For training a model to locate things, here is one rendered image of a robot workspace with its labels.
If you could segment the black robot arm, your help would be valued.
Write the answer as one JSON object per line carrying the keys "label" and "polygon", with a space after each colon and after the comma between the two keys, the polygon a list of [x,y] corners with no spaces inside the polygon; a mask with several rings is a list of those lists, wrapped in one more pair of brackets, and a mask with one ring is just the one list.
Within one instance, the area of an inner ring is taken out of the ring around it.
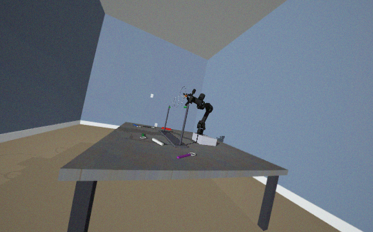
{"label": "black robot arm", "polygon": [[[199,135],[203,135],[203,131],[206,129],[206,127],[205,127],[205,121],[206,121],[208,115],[213,110],[213,107],[211,106],[210,103],[205,103],[203,101],[204,97],[205,97],[205,95],[203,93],[201,93],[200,96],[198,97],[196,103],[195,103],[195,104],[197,104],[197,108],[200,109],[200,110],[203,110],[204,108],[206,108],[206,112],[205,112],[202,120],[199,121],[198,124],[197,124],[197,128],[198,128],[197,134],[199,134]],[[189,103],[192,104],[194,102],[194,99],[196,99],[194,96],[190,96]]]}

